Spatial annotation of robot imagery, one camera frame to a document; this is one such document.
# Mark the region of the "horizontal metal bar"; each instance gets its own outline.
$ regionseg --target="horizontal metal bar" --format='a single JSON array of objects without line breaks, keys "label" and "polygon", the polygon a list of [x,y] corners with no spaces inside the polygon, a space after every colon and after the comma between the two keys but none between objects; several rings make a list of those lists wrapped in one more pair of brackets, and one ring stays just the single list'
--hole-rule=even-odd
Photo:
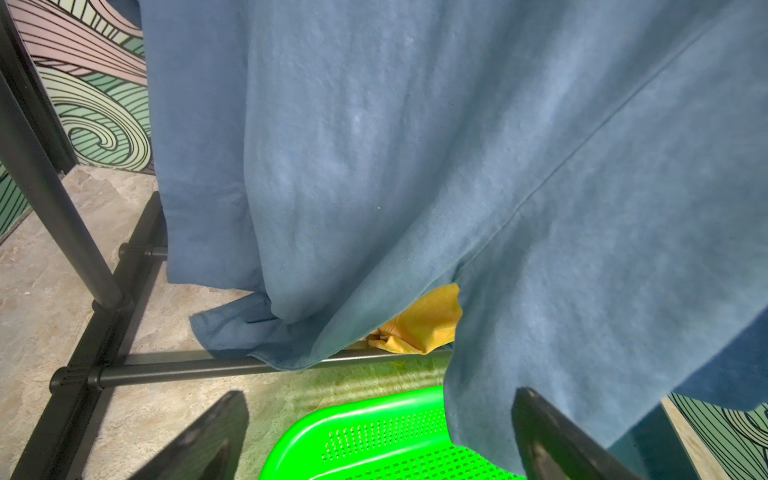
[{"label": "horizontal metal bar", "polygon": [[155,260],[166,260],[168,258],[168,247],[155,247],[153,245],[133,245],[132,243],[123,243],[118,250],[118,256],[123,257],[127,252],[138,252],[145,257],[152,257]]},{"label": "horizontal metal bar", "polygon": [[[447,356],[450,349],[433,350],[426,357]],[[317,363],[311,368],[352,365],[355,363],[391,362],[394,360],[419,359],[421,355],[389,353],[378,349],[343,350]],[[96,374],[96,383],[102,388],[140,385],[144,383],[173,382],[176,380],[211,379],[222,376],[253,375],[254,373],[278,372],[272,366],[254,358],[219,360],[187,360],[186,362],[146,363],[144,365],[120,365],[104,367]]]}]

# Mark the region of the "rack leg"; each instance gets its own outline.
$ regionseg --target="rack leg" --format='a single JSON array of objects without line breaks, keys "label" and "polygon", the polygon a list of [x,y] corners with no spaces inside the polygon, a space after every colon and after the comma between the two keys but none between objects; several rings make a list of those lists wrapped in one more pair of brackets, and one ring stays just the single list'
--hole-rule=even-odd
[{"label": "rack leg", "polygon": [[0,78],[0,158],[96,303],[114,309],[127,302],[5,77]]},{"label": "rack leg", "polygon": [[[131,244],[164,244],[165,226],[157,192],[147,202]],[[116,310],[95,309],[66,367],[51,379],[51,399],[32,432],[12,480],[75,480],[80,477],[111,395],[90,372],[122,364],[133,343],[161,261],[133,251],[114,270],[114,280],[130,298]]]}]

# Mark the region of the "fabric seam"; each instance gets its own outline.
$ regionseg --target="fabric seam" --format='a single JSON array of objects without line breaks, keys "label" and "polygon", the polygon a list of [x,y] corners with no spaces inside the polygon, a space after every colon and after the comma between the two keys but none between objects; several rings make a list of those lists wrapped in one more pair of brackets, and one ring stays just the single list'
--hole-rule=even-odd
[{"label": "fabric seam", "polygon": [[669,65],[671,65],[672,62],[677,60],[683,53],[685,53],[689,48],[691,48],[693,45],[695,45],[703,36],[705,36],[712,28],[714,28],[715,25],[717,25],[718,21],[722,18],[722,16],[723,15],[722,15],[722,10],[721,10],[720,14],[716,18],[712,18],[711,20],[708,21],[709,24],[705,25],[702,28],[702,31],[699,32],[698,35],[694,35],[687,45],[683,46],[680,49],[679,52],[677,52],[677,53],[673,54],[671,57],[669,57],[669,59],[666,62],[664,62],[658,68],[657,71],[655,71],[653,74],[651,74],[646,81],[644,81],[640,86],[637,87],[637,89],[634,92],[632,92],[629,96],[627,96],[627,98],[624,101],[622,101],[621,104],[618,105],[590,134],[588,134],[584,138],[584,140],[582,140],[581,143],[579,145],[577,145],[576,148],[574,148],[574,150],[570,154],[568,154],[565,157],[565,159],[560,164],[558,164],[552,170],[552,172],[550,172],[550,174],[547,175],[547,177],[544,180],[541,181],[541,183],[536,188],[534,188],[528,195],[525,196],[525,199],[523,199],[523,201],[517,206],[517,208],[515,208],[515,210],[512,211],[512,213],[509,215],[507,220],[502,222],[502,224],[499,226],[499,228],[496,229],[496,231],[488,237],[488,239],[485,241],[485,244],[483,244],[483,246],[480,247],[478,252],[475,253],[475,255],[473,255],[472,258],[467,260],[467,262],[464,263],[464,265],[461,266],[456,271],[456,273],[455,273],[453,278],[455,279],[455,278],[458,278],[459,276],[461,276],[462,272],[467,267],[469,267],[472,264],[472,262],[475,261],[475,259],[477,257],[480,256],[480,254],[483,252],[483,250],[485,250],[485,248],[493,241],[493,239],[496,238],[496,236],[502,230],[504,230],[512,222],[512,220],[517,216],[518,212],[526,205],[526,203],[528,202],[528,200],[531,199],[531,197],[533,197],[570,159],[572,159],[576,155],[576,153],[578,153],[579,150],[584,145],[586,145],[586,143],[589,142],[589,140],[591,140],[594,135],[596,135],[597,132],[599,132],[605,125],[607,125],[608,122],[610,122],[611,119],[613,119],[613,117],[616,116],[616,114],[618,114],[621,110],[623,110],[624,107],[626,107],[627,104],[629,104],[629,102],[631,102],[637,96],[637,94],[639,94],[641,91],[643,91],[656,77],[659,76],[659,74],[661,74],[662,71],[666,70],[666,68]]}]

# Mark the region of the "vertical metal pole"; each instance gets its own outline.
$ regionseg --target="vertical metal pole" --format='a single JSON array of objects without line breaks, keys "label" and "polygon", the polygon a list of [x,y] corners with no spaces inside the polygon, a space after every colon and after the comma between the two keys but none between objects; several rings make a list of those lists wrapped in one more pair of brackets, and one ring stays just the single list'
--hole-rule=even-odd
[{"label": "vertical metal pole", "polygon": [[0,161],[35,209],[96,302],[106,309],[123,293],[29,126],[5,77],[0,81]]}]

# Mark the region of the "marble floor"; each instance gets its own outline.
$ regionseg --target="marble floor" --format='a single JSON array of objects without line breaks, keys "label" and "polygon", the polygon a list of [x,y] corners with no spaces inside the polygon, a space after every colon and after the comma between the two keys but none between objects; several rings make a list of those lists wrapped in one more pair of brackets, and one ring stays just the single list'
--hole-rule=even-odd
[{"label": "marble floor", "polygon": [[[154,177],[77,167],[64,184],[110,267],[151,193]],[[205,356],[188,316],[242,292],[169,285],[160,271],[131,361],[153,353]],[[0,480],[9,478],[48,401],[51,374],[64,365],[91,316],[90,293],[40,220],[31,214],[0,244]],[[238,478],[257,478],[277,439],[327,406],[439,385],[447,359],[126,386],[115,389],[86,466],[86,480],[122,480],[231,389],[248,401],[250,424]],[[727,476],[690,426],[665,402],[703,480]]]}]

